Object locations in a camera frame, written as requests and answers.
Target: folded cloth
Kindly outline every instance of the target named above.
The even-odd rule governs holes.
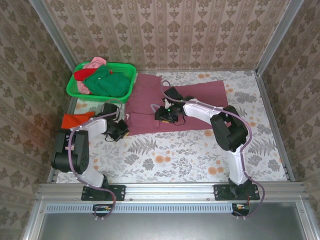
[[[106,65],[107,61],[102,57],[95,56],[91,62],[85,64],[82,69],[97,69],[101,65]],[[89,89],[84,85],[82,81],[77,81],[76,86],[78,88],[79,93],[81,94],[90,94]]]
[[[73,77],[76,81],[83,82],[87,77],[96,72],[98,68],[85,68],[73,73]]]
[[[107,66],[100,66],[94,74],[83,81],[93,95],[121,98],[130,87],[130,79],[122,72],[110,74]]]
[[[204,121],[188,116],[185,117],[185,124],[183,124],[183,118],[179,116],[179,121],[176,124],[183,124],[180,126],[155,120],[155,114],[150,105],[156,104],[164,106],[164,102],[162,101],[164,95],[160,89],[161,81],[162,78],[155,75],[145,73],[138,74],[130,98],[124,108],[125,120],[129,127],[130,136],[211,128],[211,126]],[[224,108],[228,106],[223,81],[211,81],[174,87],[184,97],[190,95],[201,102],[216,107]]]
[[[92,118],[95,115],[94,111],[89,111],[83,114],[64,114],[62,119],[62,129],[71,129],[79,126]]]

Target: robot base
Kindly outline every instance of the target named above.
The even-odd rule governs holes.
[[[126,195],[125,185],[109,185],[108,188],[115,194],[117,201],[124,201]],[[112,196],[106,191],[95,190],[93,188],[84,186],[82,189],[82,201],[112,201]]]
[[[213,190],[216,201],[247,201],[260,199],[258,186],[252,184],[249,179],[240,185],[236,185],[229,179],[229,184],[214,185]]]

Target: green plastic basket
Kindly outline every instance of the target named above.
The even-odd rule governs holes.
[[[89,61],[85,61],[80,63],[75,68],[75,72],[78,70],[81,70],[85,64],[90,63]],[[123,97],[111,97],[111,96],[96,96],[91,94],[81,94],[78,91],[77,81],[74,78],[74,75],[72,74],[68,85],[66,86],[66,92],[71,97],[79,98],[82,101],[93,101],[93,102],[105,102],[110,99],[118,99],[123,103],[126,103],[130,97],[130,94],[132,93],[132,89],[134,87],[135,79],[137,70],[134,66],[127,63],[115,63],[115,62],[108,62],[106,64],[107,68],[114,73],[124,73],[124,75],[131,79],[130,87],[128,93]]]

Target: maroon towel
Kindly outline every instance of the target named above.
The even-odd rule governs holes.
[[[154,112],[150,105],[164,106],[164,95],[160,84],[162,78],[155,75],[139,73],[133,86],[129,100],[125,104],[124,113],[128,124],[130,136],[138,134],[164,133],[188,130],[210,129],[211,126],[194,117],[185,117],[185,124],[176,126],[173,123],[165,123],[155,120]],[[228,105],[225,85],[223,81],[211,81],[187,86],[174,86],[184,97],[193,96],[199,101],[217,107]],[[182,124],[183,118],[179,116],[177,125]]]

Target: wall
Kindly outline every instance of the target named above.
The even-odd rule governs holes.
[[[254,69],[289,0],[44,0],[77,63]]]
[[[297,181],[320,220],[320,1],[305,0],[262,75]]]
[[[27,0],[0,1],[0,239],[19,239],[47,181],[71,76]]]

